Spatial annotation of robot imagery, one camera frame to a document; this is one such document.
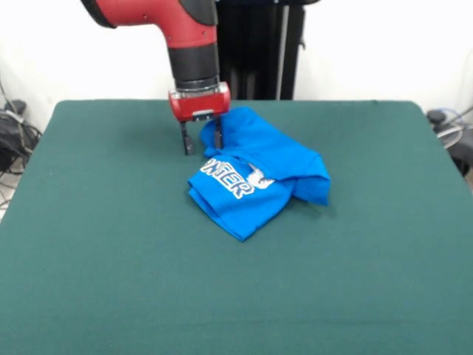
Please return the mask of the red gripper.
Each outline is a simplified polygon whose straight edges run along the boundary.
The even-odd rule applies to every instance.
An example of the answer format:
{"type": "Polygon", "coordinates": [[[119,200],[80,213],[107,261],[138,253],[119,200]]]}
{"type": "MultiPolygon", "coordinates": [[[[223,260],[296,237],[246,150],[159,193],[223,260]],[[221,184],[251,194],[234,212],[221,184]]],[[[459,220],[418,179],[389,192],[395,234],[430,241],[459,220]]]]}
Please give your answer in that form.
{"type": "MultiPolygon", "coordinates": [[[[169,91],[169,103],[174,117],[180,122],[180,132],[186,155],[194,154],[194,145],[186,129],[186,121],[193,121],[200,116],[213,116],[226,113],[230,109],[231,93],[226,82],[220,82],[215,87],[206,87],[201,91],[169,91]]],[[[222,121],[217,116],[214,119],[214,145],[221,149],[222,121]]]]}

